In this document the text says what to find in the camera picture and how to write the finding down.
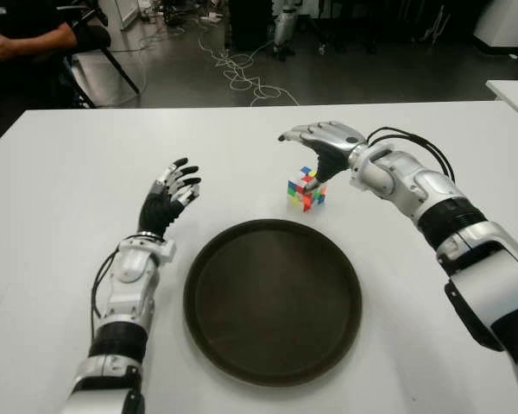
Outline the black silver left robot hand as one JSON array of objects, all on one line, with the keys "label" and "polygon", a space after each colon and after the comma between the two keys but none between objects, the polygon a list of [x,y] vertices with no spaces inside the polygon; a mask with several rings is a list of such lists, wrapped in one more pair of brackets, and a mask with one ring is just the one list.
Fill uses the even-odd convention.
[{"label": "black silver left robot hand", "polygon": [[195,176],[197,166],[189,166],[188,158],[172,162],[153,182],[144,199],[137,231],[163,237],[167,228],[182,211],[199,197],[201,178]]}]

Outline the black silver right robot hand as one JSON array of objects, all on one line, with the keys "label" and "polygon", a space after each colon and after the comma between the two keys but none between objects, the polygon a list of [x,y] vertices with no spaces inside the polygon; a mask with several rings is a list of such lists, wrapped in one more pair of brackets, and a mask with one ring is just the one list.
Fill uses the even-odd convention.
[{"label": "black silver right robot hand", "polygon": [[340,122],[313,122],[284,132],[278,141],[296,141],[317,154],[315,178],[304,192],[312,192],[338,173],[350,169],[352,151],[366,143],[366,138],[355,129]]}]

